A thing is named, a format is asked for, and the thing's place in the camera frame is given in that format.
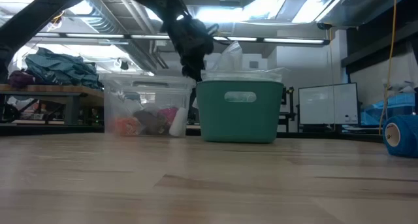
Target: pink object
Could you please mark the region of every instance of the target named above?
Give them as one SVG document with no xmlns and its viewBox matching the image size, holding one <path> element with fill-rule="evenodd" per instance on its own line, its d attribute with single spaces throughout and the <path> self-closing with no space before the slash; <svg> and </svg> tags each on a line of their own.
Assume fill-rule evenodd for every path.
<svg viewBox="0 0 418 224">
<path fill-rule="evenodd" d="M 163 114 L 167 118 L 169 123 L 172 124 L 172 122 L 174 121 L 174 118 L 176 117 L 177 111 L 178 111 L 178 108 L 172 107 L 172 108 L 159 110 L 158 113 Z"/>
</svg>

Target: clear plastic bin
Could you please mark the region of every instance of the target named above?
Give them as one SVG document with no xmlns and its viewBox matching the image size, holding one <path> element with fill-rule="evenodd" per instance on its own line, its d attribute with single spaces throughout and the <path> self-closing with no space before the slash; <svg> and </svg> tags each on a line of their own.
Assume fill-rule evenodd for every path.
<svg viewBox="0 0 418 224">
<path fill-rule="evenodd" d="M 120 136 L 185 136 L 190 78 L 105 74 L 104 125 Z"/>
</svg>

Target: ceiling light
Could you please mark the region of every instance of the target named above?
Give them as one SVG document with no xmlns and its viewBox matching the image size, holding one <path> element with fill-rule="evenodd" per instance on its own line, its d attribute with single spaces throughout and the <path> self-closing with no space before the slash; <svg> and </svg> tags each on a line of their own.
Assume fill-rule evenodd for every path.
<svg viewBox="0 0 418 224">
<path fill-rule="evenodd" d="M 323 10 L 325 4 L 324 0 L 307 0 L 302 8 L 300 8 L 298 14 L 293 18 L 293 23 L 310 23 L 315 20 L 316 17 Z"/>
<path fill-rule="evenodd" d="M 324 40 L 265 38 L 264 42 L 279 42 L 289 44 L 323 44 Z"/>
<path fill-rule="evenodd" d="M 201 8 L 197 13 L 196 18 L 202 22 L 239 22 L 242 21 L 242 8 Z"/>
<path fill-rule="evenodd" d="M 255 0 L 244 8 L 242 18 L 250 20 L 268 16 L 277 2 L 278 0 Z"/>
<path fill-rule="evenodd" d="M 268 19 L 275 18 L 277 14 L 280 12 L 280 9 L 285 4 L 286 0 L 277 0 L 277 3 L 273 6 L 273 9 L 270 11 L 268 15 Z"/>
<path fill-rule="evenodd" d="M 334 0 L 316 19 L 316 22 L 321 21 L 341 0 Z"/>
<path fill-rule="evenodd" d="M 35 35 L 35 37 L 59 37 L 58 33 L 45 33 L 45 32 L 40 32 L 37 33 Z"/>
<path fill-rule="evenodd" d="M 93 12 L 93 8 L 85 0 L 69 8 L 69 10 L 77 15 L 88 15 L 91 14 L 91 12 Z"/>
<path fill-rule="evenodd" d="M 128 53 L 122 51 L 114 45 L 66 45 L 66 47 L 75 52 L 78 52 L 81 56 L 84 57 L 107 59 L 125 58 L 131 61 Z"/>
<path fill-rule="evenodd" d="M 151 20 L 157 20 L 162 22 L 162 20 L 149 8 L 145 8 L 146 14 L 148 14 L 148 18 Z"/>
<path fill-rule="evenodd" d="M 214 39 L 223 40 L 223 41 L 228 41 L 228 39 L 232 41 L 247 41 L 247 42 L 257 41 L 257 38 L 252 38 L 252 37 L 228 37 L 228 39 L 226 37 L 214 37 Z"/>
<path fill-rule="evenodd" d="M 70 38 L 91 38 L 91 39 L 122 39 L 123 35 L 109 35 L 109 34 L 67 34 Z"/>
<path fill-rule="evenodd" d="M 169 40 L 168 35 L 131 35 L 132 39 Z"/>
</svg>

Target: fabric pile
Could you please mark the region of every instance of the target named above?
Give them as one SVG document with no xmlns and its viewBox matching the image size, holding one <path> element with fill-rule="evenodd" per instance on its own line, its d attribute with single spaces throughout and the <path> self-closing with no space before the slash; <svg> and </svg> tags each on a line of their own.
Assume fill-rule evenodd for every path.
<svg viewBox="0 0 418 224">
<path fill-rule="evenodd" d="M 14 71 L 9 78 L 9 84 L 14 88 L 24 88 L 29 84 L 44 84 L 100 89 L 96 68 L 84 63 L 82 57 L 55 54 L 45 48 L 39 48 L 36 54 L 29 54 L 25 62 L 27 69 L 24 73 L 29 76 L 22 75 L 22 71 Z"/>
<path fill-rule="evenodd" d="M 120 136 L 181 136 L 186 120 L 184 108 L 148 107 L 134 112 L 130 118 L 116 118 L 112 130 Z"/>
</svg>

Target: orange object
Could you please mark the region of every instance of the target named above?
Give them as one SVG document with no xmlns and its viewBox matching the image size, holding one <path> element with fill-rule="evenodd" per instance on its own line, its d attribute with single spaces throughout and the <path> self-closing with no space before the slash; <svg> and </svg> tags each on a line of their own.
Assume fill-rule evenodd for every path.
<svg viewBox="0 0 418 224">
<path fill-rule="evenodd" d="M 120 136 L 138 136 L 141 124 L 134 118 L 119 118 L 115 121 L 114 132 Z"/>
</svg>

